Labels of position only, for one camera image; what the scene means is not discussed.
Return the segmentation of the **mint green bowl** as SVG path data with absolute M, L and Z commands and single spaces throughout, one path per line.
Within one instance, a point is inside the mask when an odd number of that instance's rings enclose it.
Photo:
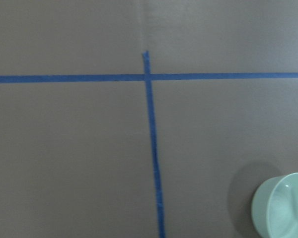
M 251 218 L 262 238 L 298 238 L 298 173 L 263 182 L 253 196 Z

